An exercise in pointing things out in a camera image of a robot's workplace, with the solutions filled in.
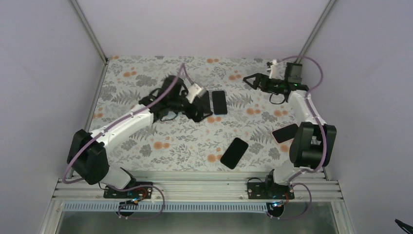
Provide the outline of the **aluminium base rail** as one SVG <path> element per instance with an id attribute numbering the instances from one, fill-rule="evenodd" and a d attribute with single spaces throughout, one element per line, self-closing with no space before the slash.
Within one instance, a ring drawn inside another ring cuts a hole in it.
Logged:
<path id="1" fill-rule="evenodd" d="M 161 189 L 169 202 L 247 202 L 246 182 L 251 177 L 264 179 L 266 172 L 156 172 L 134 171 L 139 181 L 149 181 Z M 327 180 L 323 172 L 304 174 L 296 182 L 304 183 L 294 188 L 294 202 L 343 201 L 339 183 Z M 103 190 L 97 185 L 81 181 L 73 184 L 57 182 L 54 200 L 103 200 Z"/>

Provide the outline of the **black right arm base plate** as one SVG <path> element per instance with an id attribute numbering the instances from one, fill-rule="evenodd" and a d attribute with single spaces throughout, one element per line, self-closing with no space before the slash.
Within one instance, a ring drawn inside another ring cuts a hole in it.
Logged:
<path id="1" fill-rule="evenodd" d="M 249 199 L 266 200 L 266 199 L 294 199 L 295 195 L 286 185 L 276 183 L 266 184 L 265 182 L 247 182 L 247 195 Z"/>

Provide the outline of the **floral patterned table mat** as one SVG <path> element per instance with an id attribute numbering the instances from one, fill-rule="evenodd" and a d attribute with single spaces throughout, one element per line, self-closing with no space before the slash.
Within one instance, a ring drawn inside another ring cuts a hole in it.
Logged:
<path id="1" fill-rule="evenodd" d="M 248 144 L 237 172 L 268 172 L 289 161 L 291 141 L 277 143 L 274 130 L 300 123 L 297 107 L 254 90 L 243 78 L 264 73 L 266 59 L 217 57 L 113 56 L 91 122 L 95 130 L 130 111 L 139 100 L 161 87 L 184 63 L 189 77 L 209 92 L 225 92 L 228 113 L 199 123 L 170 114 L 126 137 L 109 151 L 112 166 L 129 171 L 223 172 L 220 160 L 235 138 Z"/>

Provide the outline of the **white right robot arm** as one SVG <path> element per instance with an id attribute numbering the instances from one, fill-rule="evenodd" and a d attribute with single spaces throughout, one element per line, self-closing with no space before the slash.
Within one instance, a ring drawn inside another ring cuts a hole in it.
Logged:
<path id="1" fill-rule="evenodd" d="M 282 193 L 282 185 L 288 185 L 298 176 L 318 172 L 328 165 L 337 129 L 329 125 L 317 112 L 310 89 L 302 84 L 302 64 L 288 62 L 282 79 L 276 78 L 277 62 L 267 64 L 269 75 L 256 73 L 243 78 L 252 89 L 283 95 L 292 108 L 298 129 L 289 148 L 289 161 L 273 172 L 273 180 L 265 183 L 264 193 L 276 198 Z"/>

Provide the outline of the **aluminium left corner post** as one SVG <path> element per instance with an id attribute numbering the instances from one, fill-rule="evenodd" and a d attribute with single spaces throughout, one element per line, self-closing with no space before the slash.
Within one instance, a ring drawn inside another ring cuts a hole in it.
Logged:
<path id="1" fill-rule="evenodd" d="M 104 64 L 108 63 L 108 57 L 105 55 L 91 25 L 89 24 L 89 21 L 87 20 L 87 17 L 82 10 L 79 2 L 77 0 L 69 0 L 71 5 L 73 6 L 78 18 L 80 19 L 80 22 L 83 26 L 83 28 L 86 30 L 86 34 L 89 37 L 90 41 L 92 42 L 95 50 L 97 51 L 100 59 L 103 61 Z"/>

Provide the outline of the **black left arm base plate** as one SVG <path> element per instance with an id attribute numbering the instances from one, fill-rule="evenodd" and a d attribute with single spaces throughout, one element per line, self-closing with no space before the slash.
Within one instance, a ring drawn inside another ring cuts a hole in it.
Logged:
<path id="1" fill-rule="evenodd" d="M 140 186 L 140 188 L 126 191 L 126 192 L 120 192 L 120 191 L 110 188 L 109 186 L 106 186 L 103 197 L 106 199 L 126 199 L 126 200 L 146 199 L 146 198 L 151 199 L 152 187 L 148 187 L 148 185 L 153 185 L 153 183 L 152 182 L 140 182 L 140 181 L 135 182 L 132 185 L 128 185 L 127 188 L 136 187 L 136 186 Z"/>

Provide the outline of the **aluminium right corner post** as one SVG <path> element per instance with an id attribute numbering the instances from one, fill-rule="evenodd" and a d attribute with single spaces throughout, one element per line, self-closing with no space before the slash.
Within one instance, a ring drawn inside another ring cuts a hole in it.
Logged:
<path id="1" fill-rule="evenodd" d="M 319 34 L 322 26 L 324 25 L 325 21 L 327 20 L 327 18 L 329 17 L 329 15 L 331 14 L 331 12 L 333 11 L 333 8 L 336 5 L 337 0 L 329 0 L 325 6 L 325 8 L 323 9 L 320 17 L 318 18 L 316 24 L 314 25 L 311 33 L 309 34 L 306 42 L 304 43 L 299 56 L 306 56 L 308 50 L 310 49 L 310 47 L 312 46 L 313 42 L 315 41 L 317 35 Z"/>

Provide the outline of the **phone in peach case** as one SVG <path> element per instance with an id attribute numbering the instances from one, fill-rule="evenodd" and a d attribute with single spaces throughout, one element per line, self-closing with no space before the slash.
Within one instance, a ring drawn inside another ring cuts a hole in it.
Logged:
<path id="1" fill-rule="evenodd" d="M 297 124 L 290 124 L 272 132 L 272 136 L 278 144 L 293 139 L 298 131 Z"/>

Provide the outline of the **black phone without case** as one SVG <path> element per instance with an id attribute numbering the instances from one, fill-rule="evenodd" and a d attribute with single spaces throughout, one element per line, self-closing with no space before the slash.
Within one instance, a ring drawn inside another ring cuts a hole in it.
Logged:
<path id="1" fill-rule="evenodd" d="M 247 142 L 238 137 L 234 138 L 221 157 L 220 162 L 231 170 L 235 169 L 248 147 Z"/>

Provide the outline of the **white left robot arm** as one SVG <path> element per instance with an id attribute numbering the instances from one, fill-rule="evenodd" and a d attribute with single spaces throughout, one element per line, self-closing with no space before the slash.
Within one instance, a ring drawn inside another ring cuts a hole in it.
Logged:
<path id="1" fill-rule="evenodd" d="M 77 131 L 70 146 L 65 173 L 74 170 L 90 185 L 103 183 L 121 196 L 135 192 L 133 176 L 125 169 L 111 166 L 108 153 L 134 133 L 156 122 L 165 122 L 170 113 L 183 114 L 194 122 L 212 115 L 205 102 L 207 90 L 192 82 L 190 86 L 178 76 L 168 76 L 162 87 L 143 97 L 129 112 L 113 122 L 87 132 Z"/>

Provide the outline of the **aluminium corner post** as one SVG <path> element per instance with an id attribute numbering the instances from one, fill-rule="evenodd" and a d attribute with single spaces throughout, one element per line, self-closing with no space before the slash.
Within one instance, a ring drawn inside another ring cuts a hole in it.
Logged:
<path id="1" fill-rule="evenodd" d="M 331 14 L 331 12 L 333 11 L 333 8 L 336 5 L 337 0 L 329 0 L 325 6 L 325 8 L 323 9 L 320 17 L 318 18 L 316 24 L 314 25 L 311 33 L 309 34 L 306 42 L 304 43 L 299 56 L 306 56 L 308 50 L 310 49 L 310 47 L 312 46 L 313 42 L 315 41 L 317 35 L 319 34 L 322 26 L 324 25 L 325 21 L 327 20 L 327 18 L 329 17 L 329 15 Z"/>
<path id="2" fill-rule="evenodd" d="M 87 20 L 87 17 L 82 10 L 79 2 L 77 0 L 69 0 L 71 5 L 73 6 L 78 18 L 80 19 L 80 22 L 83 26 L 83 28 L 86 30 L 86 34 L 89 37 L 90 41 L 92 42 L 95 50 L 97 51 L 100 59 L 103 61 L 104 64 L 108 63 L 108 57 L 105 55 L 91 25 L 89 24 L 89 21 Z"/>

